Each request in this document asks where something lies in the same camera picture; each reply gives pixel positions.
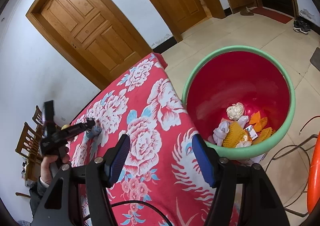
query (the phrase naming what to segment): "tile floor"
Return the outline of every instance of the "tile floor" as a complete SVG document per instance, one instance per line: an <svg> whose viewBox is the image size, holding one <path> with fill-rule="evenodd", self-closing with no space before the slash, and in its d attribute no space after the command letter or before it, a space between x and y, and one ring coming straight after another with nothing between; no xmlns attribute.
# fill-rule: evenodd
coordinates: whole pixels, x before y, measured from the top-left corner
<svg viewBox="0 0 320 226"><path fill-rule="evenodd" d="M212 51L228 45L254 46L274 56L289 73L296 92L296 111L292 125L283 138L261 162L266 168L271 157L283 146L299 144L320 129L320 119L305 127L303 124L315 115L320 115L320 72L310 65L310 57L320 44L320 36L314 31L308 35L292 29L293 20L282 24L265 16L241 16L240 13L225 19L210 18L193 26L182 34L183 41L168 49L162 55L168 63L166 69L172 84L182 96L184 84L196 64ZM283 204L294 200L303 189L308 178L308 160L303 152L295 151L280 160L273 161L267 170ZM305 213L306 194L292 206ZM288 214L292 226L304 219Z"/></svg>

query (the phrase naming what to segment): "human hand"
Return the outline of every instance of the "human hand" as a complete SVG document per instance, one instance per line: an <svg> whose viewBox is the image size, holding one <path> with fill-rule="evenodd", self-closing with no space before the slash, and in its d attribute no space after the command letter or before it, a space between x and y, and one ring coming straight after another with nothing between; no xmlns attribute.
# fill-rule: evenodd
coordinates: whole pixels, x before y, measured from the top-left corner
<svg viewBox="0 0 320 226"><path fill-rule="evenodd" d="M68 154L66 154L63 158L62 158L62 162L64 164L68 163L70 159L70 156ZM50 164L57 161L58 160L58 156L55 155L47 155L43 158L42 162L41 162L41 168L40 168L40 178L43 182L45 182L46 184L50 184L52 181L52 176L51 176L51 172L50 172Z"/></svg>

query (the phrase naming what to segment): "trash bin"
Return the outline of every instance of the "trash bin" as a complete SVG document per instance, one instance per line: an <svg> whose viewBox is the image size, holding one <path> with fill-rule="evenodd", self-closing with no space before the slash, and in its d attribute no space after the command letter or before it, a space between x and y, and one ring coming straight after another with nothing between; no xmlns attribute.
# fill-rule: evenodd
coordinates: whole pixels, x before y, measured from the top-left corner
<svg viewBox="0 0 320 226"><path fill-rule="evenodd" d="M272 56L254 47L235 45L218 49L194 68L182 102L203 139L212 135L227 107L241 102L244 115L260 111L276 132L261 143L244 148L214 148L219 156L247 159L272 149L287 133L295 111L295 92L288 73Z"/></svg>

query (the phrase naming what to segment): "red floral tablecloth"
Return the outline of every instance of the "red floral tablecloth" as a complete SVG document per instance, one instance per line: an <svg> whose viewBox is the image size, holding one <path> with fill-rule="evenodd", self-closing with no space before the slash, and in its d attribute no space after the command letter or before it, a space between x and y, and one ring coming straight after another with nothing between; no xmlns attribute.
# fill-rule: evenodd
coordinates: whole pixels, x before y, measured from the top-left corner
<svg viewBox="0 0 320 226"><path fill-rule="evenodd" d="M89 140L84 133L69 144L72 166L89 163L116 145L123 133L131 150L118 182L107 189L110 203L143 200L160 209L175 226L203 225L214 189L204 181L191 147L197 132L177 97L159 54L150 54L101 92L72 122L92 117L102 132ZM84 215L89 214L85 187L80 188ZM119 225L167 225L148 207L113 208ZM230 225L236 226L234 207Z"/></svg>

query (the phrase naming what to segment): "screw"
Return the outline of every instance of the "screw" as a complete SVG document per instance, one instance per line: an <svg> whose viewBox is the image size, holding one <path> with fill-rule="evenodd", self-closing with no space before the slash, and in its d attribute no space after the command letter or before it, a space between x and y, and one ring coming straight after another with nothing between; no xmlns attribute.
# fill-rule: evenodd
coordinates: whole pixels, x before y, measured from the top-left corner
<svg viewBox="0 0 320 226"><path fill-rule="evenodd" d="M70 167L70 165L64 164L64 165L62 166L62 170L63 170L63 171L66 171L66 170L69 169L69 167Z"/></svg>
<svg viewBox="0 0 320 226"><path fill-rule="evenodd" d="M219 159L219 162L222 163L222 164L226 164L226 163L229 162L229 159L227 159L226 157L221 157L221 158Z"/></svg>
<svg viewBox="0 0 320 226"><path fill-rule="evenodd" d="M102 157L97 157L97 158L94 160L94 162L95 162L96 164L100 164L102 161L103 161L103 158L102 158Z"/></svg>
<svg viewBox="0 0 320 226"><path fill-rule="evenodd" d="M255 170L260 170L260 169L261 169L261 165L259 165L259 164L257 164L257 163L254 163L252 166L253 166L253 168L254 168Z"/></svg>

